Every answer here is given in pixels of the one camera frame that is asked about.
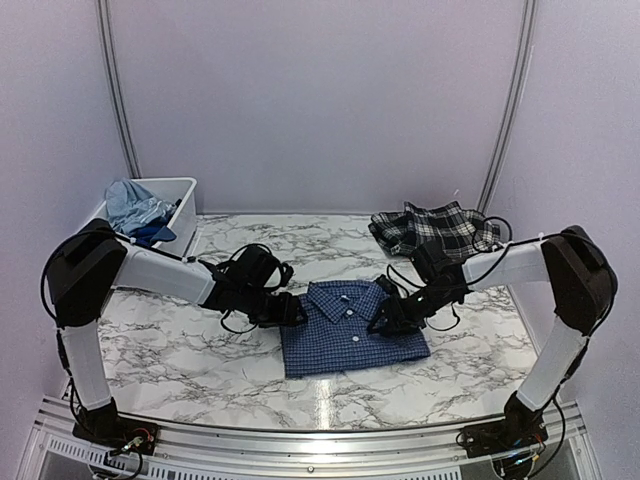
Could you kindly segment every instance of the lavender wall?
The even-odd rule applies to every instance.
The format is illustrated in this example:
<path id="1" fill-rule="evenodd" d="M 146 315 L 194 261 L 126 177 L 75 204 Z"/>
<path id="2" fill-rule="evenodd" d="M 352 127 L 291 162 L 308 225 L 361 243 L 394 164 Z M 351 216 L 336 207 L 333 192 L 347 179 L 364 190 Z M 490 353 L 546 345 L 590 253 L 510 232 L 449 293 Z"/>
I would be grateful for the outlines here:
<path id="1" fill-rule="evenodd" d="M 124 175 L 93 2 L 15 0 L 0 14 L 0 479 L 14 478 L 63 373 L 38 296 L 51 250 Z"/>
<path id="2" fill-rule="evenodd" d="M 205 211 L 476 204 L 522 2 L 112 5 L 143 174 Z"/>
<path id="3" fill-rule="evenodd" d="M 518 238 L 584 226 L 620 281 L 569 394 L 578 398 L 606 479 L 640 472 L 640 7 L 541 2 L 535 50 L 491 213 Z M 551 328 L 549 289 L 516 289 L 536 339 Z"/>

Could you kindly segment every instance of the clothing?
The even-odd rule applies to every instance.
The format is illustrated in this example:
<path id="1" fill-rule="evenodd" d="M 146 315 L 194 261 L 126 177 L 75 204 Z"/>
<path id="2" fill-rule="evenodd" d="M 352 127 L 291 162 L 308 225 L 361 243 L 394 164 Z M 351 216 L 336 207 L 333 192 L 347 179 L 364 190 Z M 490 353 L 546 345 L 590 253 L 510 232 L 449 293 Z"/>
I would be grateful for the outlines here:
<path id="1" fill-rule="evenodd" d="M 111 227 L 125 235 L 162 218 L 171 218 L 176 206 L 153 196 L 142 185 L 131 180 L 113 182 L 105 193 L 107 220 Z"/>
<path id="2" fill-rule="evenodd" d="M 148 225 L 131 232 L 131 236 L 138 240 L 139 245 L 149 247 L 156 242 L 172 242 L 177 236 L 167 227 L 170 219 L 169 216 L 156 218 Z"/>
<path id="3" fill-rule="evenodd" d="M 376 283 L 333 280 L 311 283 L 300 295 L 308 322 L 280 329 L 285 375 L 380 367 L 430 355 L 422 333 L 386 338 L 367 326 L 388 297 Z"/>
<path id="4" fill-rule="evenodd" d="M 500 240 L 500 226 L 484 222 L 484 218 L 476 210 L 463 210 L 458 202 L 433 210 L 405 202 L 404 212 L 372 215 L 369 231 L 390 255 L 408 257 L 423 243 L 439 241 L 447 256 L 466 258 Z"/>

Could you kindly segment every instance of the black and white plaid cloth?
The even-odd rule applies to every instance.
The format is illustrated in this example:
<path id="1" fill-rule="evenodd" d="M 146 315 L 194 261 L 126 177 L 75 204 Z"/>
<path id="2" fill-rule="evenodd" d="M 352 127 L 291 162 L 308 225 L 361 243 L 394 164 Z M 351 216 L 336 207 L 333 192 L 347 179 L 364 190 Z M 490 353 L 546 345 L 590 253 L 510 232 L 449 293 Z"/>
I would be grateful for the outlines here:
<path id="1" fill-rule="evenodd" d="M 390 255 L 408 257 L 423 243 L 437 240 L 447 256 L 466 258 L 478 250 L 490 249 L 500 240 L 500 226 L 484 219 L 476 210 L 463 210 L 458 202 L 432 210 L 405 202 L 404 212 L 372 215 L 369 230 Z"/>

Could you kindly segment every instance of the shirt collar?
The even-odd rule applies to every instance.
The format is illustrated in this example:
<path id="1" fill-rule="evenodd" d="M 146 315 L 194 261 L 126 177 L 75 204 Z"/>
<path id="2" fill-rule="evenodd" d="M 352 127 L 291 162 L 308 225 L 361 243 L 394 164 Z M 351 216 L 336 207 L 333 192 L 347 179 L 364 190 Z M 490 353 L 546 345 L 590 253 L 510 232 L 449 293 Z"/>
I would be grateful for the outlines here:
<path id="1" fill-rule="evenodd" d="M 378 310 L 380 302 L 387 294 L 379 285 L 373 282 L 361 282 L 366 287 L 364 293 L 352 302 L 341 300 L 340 295 L 334 295 L 322 288 L 322 283 L 310 283 L 307 297 L 318 307 L 331 323 L 338 323 L 347 310 L 353 310 L 358 317 L 369 321 Z"/>

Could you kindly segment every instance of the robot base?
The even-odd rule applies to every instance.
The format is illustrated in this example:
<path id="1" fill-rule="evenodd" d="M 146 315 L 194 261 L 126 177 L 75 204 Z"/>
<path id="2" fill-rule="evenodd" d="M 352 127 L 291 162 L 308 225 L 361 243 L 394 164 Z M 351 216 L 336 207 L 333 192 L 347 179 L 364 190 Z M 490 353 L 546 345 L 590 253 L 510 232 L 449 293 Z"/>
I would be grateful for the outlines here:
<path id="1" fill-rule="evenodd" d="M 138 451 L 143 455 L 153 455 L 153 452 L 156 449 L 156 442 L 158 441 L 158 432 L 160 431 L 157 424 L 124 417 L 118 417 L 118 422 L 121 422 L 124 431 L 127 432 L 125 435 L 126 442 L 129 442 L 138 436 L 144 437 L 146 432 L 149 432 L 151 440 L 147 440 L 140 445 L 140 447 L 138 447 Z M 105 439 L 91 435 L 86 429 L 82 428 L 77 423 L 73 426 L 73 436 L 81 440 L 86 440 L 87 442 L 104 445 L 105 447 L 118 448 L 122 447 L 123 443 L 126 443 L 124 440 L 118 443 L 114 439 Z"/>
<path id="2" fill-rule="evenodd" d="M 478 425 L 470 425 L 462 429 L 460 445 L 467 451 L 469 458 L 482 457 L 485 455 L 495 455 L 497 453 L 508 452 L 512 449 L 524 448 L 530 445 L 538 445 L 549 439 L 547 429 L 544 424 L 540 423 L 531 427 L 526 435 L 522 435 L 517 445 L 505 445 L 504 432 L 506 422 L 498 420 L 489 423 L 480 423 Z"/>

